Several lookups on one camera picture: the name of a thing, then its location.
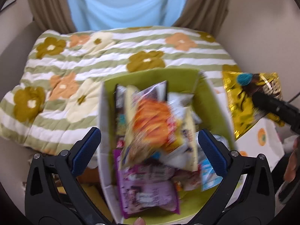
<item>cream flower pattern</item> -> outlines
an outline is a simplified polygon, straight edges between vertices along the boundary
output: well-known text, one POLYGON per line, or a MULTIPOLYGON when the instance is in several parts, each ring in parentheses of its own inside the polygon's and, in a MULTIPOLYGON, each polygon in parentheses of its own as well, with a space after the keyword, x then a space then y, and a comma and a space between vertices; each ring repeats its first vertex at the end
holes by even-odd
POLYGON ((90 113, 98 110, 101 82, 87 79, 72 95, 66 105, 67 120, 75 123, 86 118, 90 113))
POLYGON ((113 34, 109 32, 96 32, 91 34, 90 39, 85 43, 81 49, 88 51, 89 55, 95 55, 100 50, 109 48, 113 46, 115 41, 113 41, 113 34))

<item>orange flower pattern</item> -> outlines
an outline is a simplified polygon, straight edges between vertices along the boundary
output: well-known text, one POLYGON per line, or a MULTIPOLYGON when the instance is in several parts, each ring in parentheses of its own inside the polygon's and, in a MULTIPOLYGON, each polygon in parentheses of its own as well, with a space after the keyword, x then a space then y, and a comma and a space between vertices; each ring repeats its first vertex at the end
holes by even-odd
POLYGON ((243 157, 247 157, 247 156, 248 156, 248 153, 245 152, 245 151, 240 151, 240 154, 241 154, 241 156, 243 156, 243 157))
POLYGON ((79 46, 87 43, 90 39, 89 35, 71 35, 70 47, 79 46))
POLYGON ((53 88, 49 101, 57 100, 59 97, 68 99, 78 90, 78 84, 75 81, 75 73, 70 73, 65 77, 54 75, 50 79, 50 85, 53 88))
POLYGON ((183 33, 175 33, 165 40, 166 43, 174 45, 175 48, 180 51, 187 52, 191 47, 197 47, 197 44, 183 33))
POLYGON ((261 128, 258 131, 257 138, 258 138, 258 143, 259 143, 260 146, 264 146, 266 144, 267 136, 266 136, 266 132, 263 128, 261 128))

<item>brown curtain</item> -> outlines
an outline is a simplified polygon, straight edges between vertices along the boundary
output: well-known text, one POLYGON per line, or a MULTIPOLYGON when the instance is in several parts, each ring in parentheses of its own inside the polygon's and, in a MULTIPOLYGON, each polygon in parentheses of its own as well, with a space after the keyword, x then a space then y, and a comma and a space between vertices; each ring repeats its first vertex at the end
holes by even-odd
POLYGON ((34 20, 43 30, 62 34, 76 32, 67 0, 28 0, 34 20))
POLYGON ((217 36, 227 15, 229 0, 187 0, 174 26, 205 31, 217 36))

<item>curtain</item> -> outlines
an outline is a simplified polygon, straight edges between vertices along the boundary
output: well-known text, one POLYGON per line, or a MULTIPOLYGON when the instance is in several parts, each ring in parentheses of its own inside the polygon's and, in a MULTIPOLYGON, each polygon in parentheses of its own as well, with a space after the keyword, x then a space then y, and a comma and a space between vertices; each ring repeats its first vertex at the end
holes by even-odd
POLYGON ((68 0, 78 31, 172 26, 186 0, 68 0))
POLYGON ((75 32, 67 0, 28 0, 34 20, 43 30, 75 32))
POLYGON ((229 0, 187 0, 174 26, 205 31, 217 36, 227 15, 229 0))

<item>orange circle logo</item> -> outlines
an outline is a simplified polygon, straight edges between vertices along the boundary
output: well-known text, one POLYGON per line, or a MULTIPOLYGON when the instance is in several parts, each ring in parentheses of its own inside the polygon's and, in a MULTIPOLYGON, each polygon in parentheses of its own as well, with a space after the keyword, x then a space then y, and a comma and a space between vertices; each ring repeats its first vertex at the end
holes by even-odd
POLYGON ((267 141, 267 136, 266 136, 266 132, 263 128, 261 128, 259 131, 258 131, 258 134, 257 134, 257 137, 258 137, 258 143, 260 146, 264 146, 266 144, 266 141, 267 141))
POLYGON ((241 154, 241 156, 244 156, 244 157, 248 156, 247 152, 245 152, 245 151, 240 151, 240 154, 241 154))

